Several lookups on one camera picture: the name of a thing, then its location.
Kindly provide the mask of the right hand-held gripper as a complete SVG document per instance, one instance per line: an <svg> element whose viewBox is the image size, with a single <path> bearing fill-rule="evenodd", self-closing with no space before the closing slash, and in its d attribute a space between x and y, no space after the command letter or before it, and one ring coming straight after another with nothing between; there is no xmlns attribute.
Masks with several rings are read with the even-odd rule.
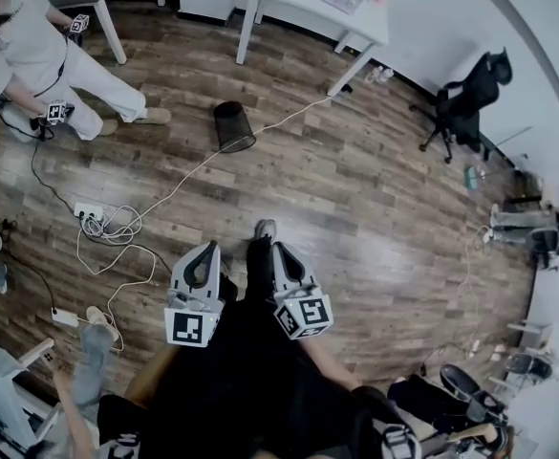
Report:
<svg viewBox="0 0 559 459"><path fill-rule="evenodd" d="M275 242L271 247L275 319L290 340L306 339L333 326L330 297L316 286L312 266L296 247Z"/></svg>

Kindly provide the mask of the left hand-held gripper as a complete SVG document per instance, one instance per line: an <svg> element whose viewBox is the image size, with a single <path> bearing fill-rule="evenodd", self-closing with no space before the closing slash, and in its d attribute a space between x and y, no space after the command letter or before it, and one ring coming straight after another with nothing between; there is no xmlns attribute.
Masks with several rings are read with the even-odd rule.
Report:
<svg viewBox="0 0 559 459"><path fill-rule="evenodd" d="M164 309L168 343L199 348L209 344L225 307L219 297L220 268L221 250L215 241L188 251L174 265L173 289ZM206 290L192 291L204 285Z"/></svg>

